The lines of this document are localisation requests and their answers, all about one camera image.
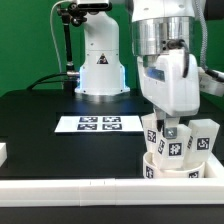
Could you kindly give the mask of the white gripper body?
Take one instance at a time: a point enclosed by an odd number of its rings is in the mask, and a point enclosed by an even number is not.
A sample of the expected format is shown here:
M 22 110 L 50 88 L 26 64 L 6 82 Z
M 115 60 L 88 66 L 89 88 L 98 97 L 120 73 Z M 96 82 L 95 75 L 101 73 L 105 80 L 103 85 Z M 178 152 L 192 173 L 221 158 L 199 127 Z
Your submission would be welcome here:
M 200 107 L 198 66 L 194 55 L 189 55 L 189 69 L 184 72 L 184 50 L 169 50 L 160 55 L 153 65 L 144 66 L 137 57 L 142 95 L 172 117 L 195 115 Z

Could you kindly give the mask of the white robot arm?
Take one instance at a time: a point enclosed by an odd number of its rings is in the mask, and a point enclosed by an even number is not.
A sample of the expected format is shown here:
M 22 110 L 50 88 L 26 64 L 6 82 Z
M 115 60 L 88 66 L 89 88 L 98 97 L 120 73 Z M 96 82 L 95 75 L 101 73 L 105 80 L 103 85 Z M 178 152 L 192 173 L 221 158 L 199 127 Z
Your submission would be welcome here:
M 190 53 L 191 23 L 204 22 L 206 0 L 131 0 L 132 49 L 143 96 L 153 103 L 157 130 L 177 136 L 168 119 L 198 112 L 199 79 L 224 82 L 224 74 L 197 62 Z M 85 62 L 77 91 L 85 96 L 115 95 L 126 89 L 119 61 L 118 25 L 106 14 L 110 0 L 78 0 L 87 22 Z

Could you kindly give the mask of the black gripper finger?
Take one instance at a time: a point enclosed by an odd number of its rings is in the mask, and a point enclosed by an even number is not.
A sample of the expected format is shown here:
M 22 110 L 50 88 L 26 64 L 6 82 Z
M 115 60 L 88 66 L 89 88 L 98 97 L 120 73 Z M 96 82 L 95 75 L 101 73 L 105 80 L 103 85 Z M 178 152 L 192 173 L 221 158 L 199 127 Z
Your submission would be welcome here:
M 177 137 L 177 126 L 179 124 L 179 117 L 166 117 L 164 120 L 163 136 L 166 139 L 175 139 Z
M 166 113 L 161 110 L 160 108 L 155 108 L 154 113 L 156 116 L 156 125 L 157 125 L 157 130 L 161 131 L 162 128 L 164 127 L 164 121 L 166 119 Z

